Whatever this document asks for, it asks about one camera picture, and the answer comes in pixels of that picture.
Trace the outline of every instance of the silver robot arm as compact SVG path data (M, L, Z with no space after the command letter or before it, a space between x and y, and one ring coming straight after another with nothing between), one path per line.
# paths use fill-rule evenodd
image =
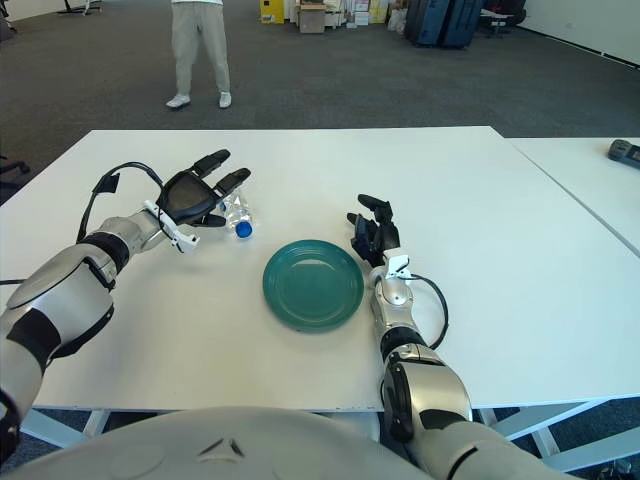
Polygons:
M20 422L38 394L47 365L77 352L113 316L110 292L129 260L165 238L181 253L193 250L199 238L183 234L179 224L224 225L223 218L209 212L250 172L237 170L213 188L202 178L228 156L224 150L203 158L176 174L158 200L144 202L140 212L109 218L95 232L80 234L76 245L55 255L9 298L0 316L2 460L15 450Z
M349 214L351 243L374 269L371 309L385 364L383 428L436 480L569 479L472 422L469 395L456 373L427 346L413 321L409 257L400 248L388 202L360 195L376 222Z

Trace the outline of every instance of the white sneaker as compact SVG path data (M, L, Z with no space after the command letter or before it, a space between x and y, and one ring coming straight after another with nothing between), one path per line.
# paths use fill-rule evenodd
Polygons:
M177 94L171 100L169 100L165 105L169 107L171 110L179 110L182 107L186 107L191 103L191 98L189 95Z
M229 108L231 106L231 93L220 92L220 108Z

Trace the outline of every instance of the gray carpet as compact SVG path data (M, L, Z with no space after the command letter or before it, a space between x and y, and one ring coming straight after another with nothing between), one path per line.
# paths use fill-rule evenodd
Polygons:
M192 106L164 107L175 93L168 0L109 0L89 17L15 22L19 34L0 46L0 148L32 173L3 180L32 178L92 129L491 125L506 137L640 136L639 71L530 32L479 33L466 51L437 50L380 25L303 36L258 15L256 0L225 5L234 96L226 111L204 55ZM78 425L87 416L52 415ZM640 401L631 399L553 432L571 448L637 425ZM535 452L527 439L519 445ZM25 436L3 471L52 449ZM634 466L640 472L637 457Z

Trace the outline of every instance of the chair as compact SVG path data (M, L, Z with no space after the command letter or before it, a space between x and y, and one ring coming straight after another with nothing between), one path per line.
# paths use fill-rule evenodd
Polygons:
M64 10L60 10L57 13L81 13L83 15L91 14L91 10L102 10L102 0L85 0L84 7L71 7L69 0L64 0Z

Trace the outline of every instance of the teal ceramic plate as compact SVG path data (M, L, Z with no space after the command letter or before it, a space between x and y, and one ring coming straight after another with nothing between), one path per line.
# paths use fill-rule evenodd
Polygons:
M364 283L347 252L320 240L300 240L278 250L262 277L267 303L300 331L329 330L360 306Z

